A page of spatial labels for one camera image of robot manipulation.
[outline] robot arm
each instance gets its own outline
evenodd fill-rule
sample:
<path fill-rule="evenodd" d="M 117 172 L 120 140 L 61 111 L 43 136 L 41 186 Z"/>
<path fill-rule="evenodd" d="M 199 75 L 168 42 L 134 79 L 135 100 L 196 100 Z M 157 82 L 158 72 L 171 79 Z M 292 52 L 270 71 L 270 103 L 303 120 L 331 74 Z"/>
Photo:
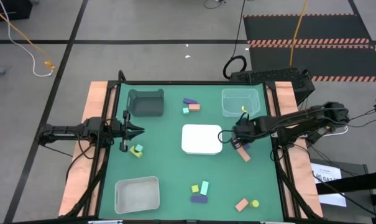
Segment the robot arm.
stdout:
<path fill-rule="evenodd" d="M 46 124 L 41 127 L 37 141 L 44 146 L 57 140 L 87 140 L 90 143 L 98 142 L 100 147 L 108 147 L 113 144 L 114 138 L 122 138 L 120 150 L 127 152 L 126 141 L 144 133 L 145 129 L 131 124 L 128 111 L 123 112 L 123 118 L 124 123 L 111 119 L 107 124 L 101 117 L 92 117 L 77 126 Z"/>
<path fill-rule="evenodd" d="M 336 102 L 328 102 L 321 106 L 279 117 L 261 116 L 249 119 L 245 114 L 237 121 L 232 128 L 232 143 L 235 149 L 241 145 L 254 142 L 256 139 L 264 138 L 277 133 L 278 144 L 283 146 L 288 142 L 295 142 L 304 134 L 312 133 L 321 128 L 338 128 L 349 122 L 348 109 Z"/>

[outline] wooden block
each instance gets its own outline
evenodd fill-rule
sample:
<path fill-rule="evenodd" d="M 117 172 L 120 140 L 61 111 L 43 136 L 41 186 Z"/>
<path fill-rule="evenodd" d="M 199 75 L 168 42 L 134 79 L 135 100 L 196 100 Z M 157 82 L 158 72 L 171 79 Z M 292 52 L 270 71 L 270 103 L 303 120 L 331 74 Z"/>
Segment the wooden block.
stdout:
<path fill-rule="evenodd" d="M 189 114 L 189 108 L 183 108 L 182 109 L 183 114 Z"/>
<path fill-rule="evenodd" d="M 260 206 L 260 202 L 258 200 L 253 200 L 250 202 L 250 206 L 254 208 L 258 208 Z"/>
<path fill-rule="evenodd" d="M 199 104 L 189 105 L 189 110 L 190 111 L 199 111 L 200 110 L 200 105 Z"/>
<path fill-rule="evenodd" d="M 244 161 L 249 161 L 251 157 L 246 153 L 246 151 L 243 149 L 243 147 L 239 147 L 236 149 L 236 152 L 239 153 L 239 155 L 243 158 Z"/>
<path fill-rule="evenodd" d="M 193 185 L 192 186 L 192 193 L 196 193 L 196 192 L 199 192 L 199 185 Z"/>
<path fill-rule="evenodd" d="M 135 151 L 135 146 L 132 146 L 132 147 L 130 148 L 130 152 L 133 153 L 133 155 L 135 155 L 135 156 L 138 157 L 138 158 L 140 158 L 140 157 L 143 155 L 142 152 L 136 152 L 136 151 Z"/>
<path fill-rule="evenodd" d="M 203 181 L 203 183 L 201 183 L 200 194 L 201 195 L 207 195 L 207 189 L 208 189 L 208 182 L 207 181 Z"/>
<path fill-rule="evenodd" d="M 143 150 L 144 150 L 144 147 L 141 146 L 140 144 L 138 144 L 137 147 L 135 147 L 136 152 L 142 152 Z"/>
<path fill-rule="evenodd" d="M 198 202 L 198 203 L 207 203 L 208 198 L 207 196 L 202 195 L 193 195 L 190 197 L 191 202 Z"/>
<path fill-rule="evenodd" d="M 244 150 L 248 150 L 248 149 L 250 149 L 250 143 L 245 144 L 245 145 L 243 146 L 243 149 L 244 149 Z"/>
<path fill-rule="evenodd" d="M 235 208 L 237 211 L 241 212 L 247 205 L 249 204 L 249 201 L 245 198 L 243 198 L 236 206 Z"/>
<path fill-rule="evenodd" d="M 191 100 L 191 99 L 187 99 L 187 98 L 184 98 L 183 102 L 187 103 L 187 104 L 196 104 L 196 103 L 198 103 L 196 100 Z"/>

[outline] orange block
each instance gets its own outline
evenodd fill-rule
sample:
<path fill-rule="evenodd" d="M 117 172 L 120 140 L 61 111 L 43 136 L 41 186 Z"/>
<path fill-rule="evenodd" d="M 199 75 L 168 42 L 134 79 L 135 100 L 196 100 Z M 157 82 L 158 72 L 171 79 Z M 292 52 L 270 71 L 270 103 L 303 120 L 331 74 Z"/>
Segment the orange block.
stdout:
<path fill-rule="evenodd" d="M 238 149 L 236 149 L 236 151 L 237 153 L 239 153 L 239 155 L 243 158 L 244 161 L 247 162 L 251 159 L 251 157 L 248 155 L 248 153 L 246 153 L 243 147 L 239 147 Z"/>
<path fill-rule="evenodd" d="M 245 198 L 243 198 L 236 206 L 235 208 L 237 211 L 241 212 L 246 206 L 248 206 L 249 201 Z"/>
<path fill-rule="evenodd" d="M 189 110 L 190 111 L 199 111 L 200 110 L 200 105 L 199 104 L 189 105 Z"/>

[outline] light blue block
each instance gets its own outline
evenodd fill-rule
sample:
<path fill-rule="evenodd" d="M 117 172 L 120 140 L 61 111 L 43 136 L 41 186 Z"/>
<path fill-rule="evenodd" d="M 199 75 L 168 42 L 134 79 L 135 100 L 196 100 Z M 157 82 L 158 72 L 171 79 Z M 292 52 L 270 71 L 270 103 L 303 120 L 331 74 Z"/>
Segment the light blue block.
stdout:
<path fill-rule="evenodd" d="M 183 114 L 189 114 L 189 108 L 183 108 L 182 111 Z"/>
<path fill-rule="evenodd" d="M 142 152 L 144 150 L 144 147 L 141 146 L 140 144 L 138 144 L 136 147 L 135 147 L 135 151 L 137 152 Z"/>
<path fill-rule="evenodd" d="M 207 189 L 208 189 L 208 182 L 207 181 L 203 181 L 203 183 L 201 183 L 200 194 L 201 195 L 207 195 Z"/>

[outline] white paper sign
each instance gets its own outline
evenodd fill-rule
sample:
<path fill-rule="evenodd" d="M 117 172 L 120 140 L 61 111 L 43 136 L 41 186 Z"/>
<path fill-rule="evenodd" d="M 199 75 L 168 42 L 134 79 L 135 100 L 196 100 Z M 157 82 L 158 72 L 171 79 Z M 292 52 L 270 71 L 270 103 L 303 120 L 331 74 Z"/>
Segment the white paper sign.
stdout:
<path fill-rule="evenodd" d="M 338 168 L 313 163 L 311 165 L 313 174 L 323 182 L 341 179 L 341 170 Z M 314 182 L 320 183 L 316 178 L 314 178 Z M 339 194 L 319 195 L 319 200 L 320 203 L 328 205 L 347 206 L 345 198 Z"/>

